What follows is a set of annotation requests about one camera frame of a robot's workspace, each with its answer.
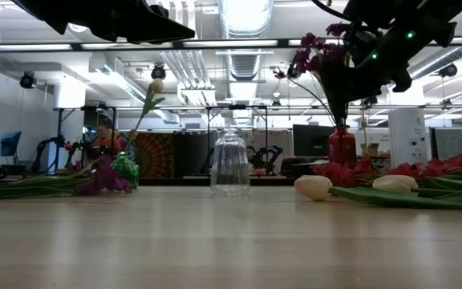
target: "monitor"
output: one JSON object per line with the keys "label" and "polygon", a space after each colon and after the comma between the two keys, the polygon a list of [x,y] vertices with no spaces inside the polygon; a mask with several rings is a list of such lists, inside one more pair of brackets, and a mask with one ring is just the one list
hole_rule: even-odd
{"label": "monitor", "polygon": [[324,157],[328,155],[328,137],[332,127],[294,124],[294,154],[297,157]]}
{"label": "monitor", "polygon": [[0,157],[13,157],[17,153],[17,145],[21,132],[7,132],[1,136]]}

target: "tapestry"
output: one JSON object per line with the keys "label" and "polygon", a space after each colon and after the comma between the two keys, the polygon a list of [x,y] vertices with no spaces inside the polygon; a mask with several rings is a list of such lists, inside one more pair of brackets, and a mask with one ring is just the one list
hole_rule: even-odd
{"label": "tapestry", "polygon": [[136,163],[140,178],[174,178],[173,139],[171,133],[139,133]]}

